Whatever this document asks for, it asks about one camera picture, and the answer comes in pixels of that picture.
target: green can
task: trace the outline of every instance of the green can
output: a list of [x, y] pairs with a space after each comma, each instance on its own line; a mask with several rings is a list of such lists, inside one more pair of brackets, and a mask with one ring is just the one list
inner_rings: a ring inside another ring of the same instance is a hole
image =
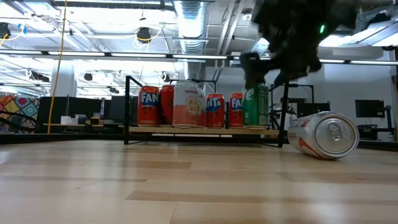
[[243, 126], [248, 129], [265, 129], [268, 127], [268, 86], [258, 86], [244, 90]]

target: air duct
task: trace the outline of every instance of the air duct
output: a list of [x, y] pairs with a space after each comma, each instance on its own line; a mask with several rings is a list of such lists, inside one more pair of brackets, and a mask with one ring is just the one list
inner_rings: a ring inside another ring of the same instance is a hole
[[[203, 38], [206, 28], [206, 3], [200, 1], [174, 1], [178, 15], [178, 33], [180, 37]], [[204, 54], [205, 43], [199, 40], [181, 40], [184, 54]], [[185, 79], [204, 80], [206, 63], [185, 62]]]

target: pillar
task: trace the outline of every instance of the pillar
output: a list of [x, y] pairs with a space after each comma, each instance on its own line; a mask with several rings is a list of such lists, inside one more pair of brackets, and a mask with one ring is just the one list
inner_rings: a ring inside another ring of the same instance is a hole
[[[57, 76], [58, 61], [54, 60], [51, 78], [51, 94], [54, 91], [55, 79]], [[74, 61], [62, 60], [58, 76], [57, 91], [55, 96], [72, 96], [77, 94], [78, 70], [74, 66]]]

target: fanta logo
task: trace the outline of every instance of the fanta logo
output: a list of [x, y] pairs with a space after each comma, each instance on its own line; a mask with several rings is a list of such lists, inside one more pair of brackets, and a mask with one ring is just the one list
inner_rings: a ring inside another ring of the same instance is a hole
[[198, 94], [198, 92], [196, 90], [185, 90], [185, 93], [186, 94], [189, 94], [189, 93]]
[[245, 100], [251, 100], [251, 99], [253, 99], [253, 96], [254, 96], [254, 90], [253, 89], [248, 90], [246, 92]]
[[243, 110], [242, 100], [241, 99], [237, 99], [237, 98], [233, 98], [232, 99], [232, 110], [233, 111], [241, 111], [241, 110]]
[[221, 101], [218, 98], [210, 98], [207, 100], [207, 111], [215, 112], [221, 108]]
[[143, 106], [157, 106], [158, 102], [158, 93], [142, 93], [141, 95], [141, 103]]

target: yellow cable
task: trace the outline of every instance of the yellow cable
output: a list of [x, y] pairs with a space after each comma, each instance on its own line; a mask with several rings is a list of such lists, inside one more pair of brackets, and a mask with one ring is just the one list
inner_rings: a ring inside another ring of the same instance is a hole
[[8, 37], [8, 34], [4, 35], [4, 37], [3, 37], [2, 40], [1, 40], [0, 47], [2, 46], [2, 43], [4, 43], [4, 41], [5, 41], [5, 39], [6, 39], [7, 37]]
[[7, 34], [7, 36], [3, 38], [2, 42], [4, 42], [4, 41], [12, 41], [12, 40], [18, 39], [24, 33], [24, 29], [25, 29], [25, 27], [21, 26], [21, 32], [16, 37], [13, 37], [11, 39], [5, 39], [8, 36], [8, 34]]
[[65, 24], [66, 24], [66, 21], [67, 21], [67, 7], [68, 7], [68, 1], [65, 0], [65, 7], [64, 7], [64, 12], [63, 12], [62, 36], [61, 36], [61, 53], [60, 53], [60, 58], [58, 60], [57, 74], [55, 76], [54, 91], [52, 92], [52, 97], [51, 97], [50, 114], [49, 114], [49, 126], [48, 126], [48, 129], [47, 129], [47, 134], [50, 134], [50, 130], [51, 130], [52, 108], [54, 106], [55, 92], [57, 91], [58, 76], [60, 74], [60, 67], [61, 67], [61, 60], [62, 60], [62, 53], [63, 53], [63, 36], [64, 36], [64, 33], [65, 33]]

